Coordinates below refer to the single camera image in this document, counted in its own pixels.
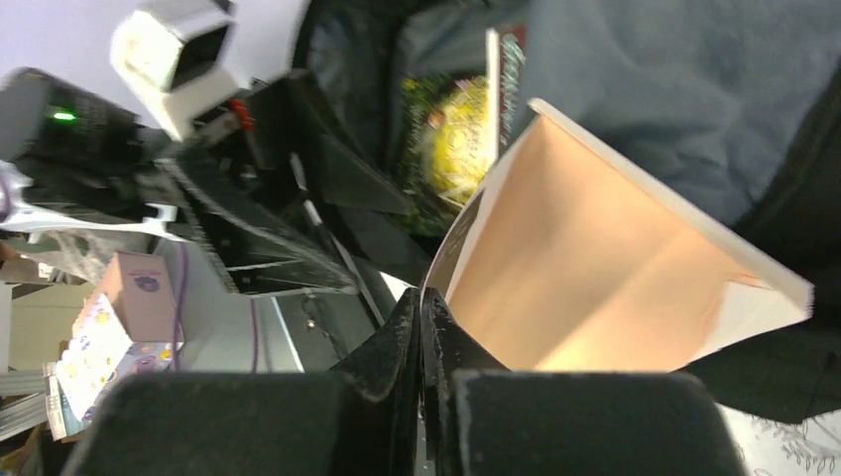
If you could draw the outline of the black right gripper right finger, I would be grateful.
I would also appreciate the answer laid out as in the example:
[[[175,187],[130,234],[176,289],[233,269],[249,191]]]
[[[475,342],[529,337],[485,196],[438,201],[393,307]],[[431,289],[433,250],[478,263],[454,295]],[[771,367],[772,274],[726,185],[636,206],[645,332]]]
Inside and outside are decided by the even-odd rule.
[[[505,453],[506,404],[499,392],[509,371],[455,320],[442,295],[420,300],[422,402],[427,458],[436,475],[497,475]]]

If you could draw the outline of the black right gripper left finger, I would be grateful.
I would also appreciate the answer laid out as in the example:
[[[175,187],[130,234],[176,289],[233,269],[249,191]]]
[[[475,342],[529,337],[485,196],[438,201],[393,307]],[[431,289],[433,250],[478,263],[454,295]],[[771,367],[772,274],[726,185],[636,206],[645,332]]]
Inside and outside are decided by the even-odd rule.
[[[406,290],[384,325],[333,367],[347,378],[332,475],[413,475],[421,382],[419,298]]]

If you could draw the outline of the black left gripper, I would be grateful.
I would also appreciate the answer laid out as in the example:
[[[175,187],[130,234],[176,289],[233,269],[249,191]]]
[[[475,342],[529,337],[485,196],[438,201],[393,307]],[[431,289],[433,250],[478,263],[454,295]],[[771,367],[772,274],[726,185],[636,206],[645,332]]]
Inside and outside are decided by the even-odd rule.
[[[192,240],[242,295],[355,294],[362,259],[406,281],[420,246],[407,197],[365,158],[313,74],[296,69],[222,103],[164,155]]]

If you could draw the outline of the dark brown book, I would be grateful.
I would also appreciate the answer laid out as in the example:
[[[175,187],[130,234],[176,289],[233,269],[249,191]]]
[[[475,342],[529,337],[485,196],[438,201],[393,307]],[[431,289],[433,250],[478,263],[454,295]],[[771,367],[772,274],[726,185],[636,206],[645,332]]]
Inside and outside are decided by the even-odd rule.
[[[674,371],[810,318],[810,282],[541,99],[424,287],[514,370]]]

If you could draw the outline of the yellow snack packet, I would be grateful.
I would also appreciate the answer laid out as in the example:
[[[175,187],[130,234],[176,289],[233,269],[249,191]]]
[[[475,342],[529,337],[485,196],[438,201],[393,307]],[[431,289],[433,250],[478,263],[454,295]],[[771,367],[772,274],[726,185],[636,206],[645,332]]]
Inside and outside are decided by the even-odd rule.
[[[493,164],[484,75],[407,78],[402,89],[400,188],[413,204],[399,221],[410,233],[440,237]]]

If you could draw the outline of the black student backpack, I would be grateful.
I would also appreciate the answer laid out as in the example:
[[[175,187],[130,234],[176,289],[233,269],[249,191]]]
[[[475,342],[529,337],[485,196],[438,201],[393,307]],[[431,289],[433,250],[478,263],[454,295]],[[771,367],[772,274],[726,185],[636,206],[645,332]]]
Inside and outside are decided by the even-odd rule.
[[[546,100],[815,286],[807,322],[688,371],[759,417],[838,412],[839,3],[312,1],[292,64],[393,172],[400,77],[478,69],[486,30],[517,24],[515,132]]]

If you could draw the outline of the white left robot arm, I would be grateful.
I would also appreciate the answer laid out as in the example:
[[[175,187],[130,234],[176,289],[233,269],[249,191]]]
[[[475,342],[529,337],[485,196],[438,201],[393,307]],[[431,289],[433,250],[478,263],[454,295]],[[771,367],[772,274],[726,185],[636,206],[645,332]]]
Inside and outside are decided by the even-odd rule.
[[[165,230],[199,245],[232,293],[355,294],[355,259],[405,281],[429,262],[395,221],[407,198],[304,69],[225,94],[169,140],[25,68],[1,92],[1,160],[28,179],[26,203],[79,220],[137,224],[172,206]]]

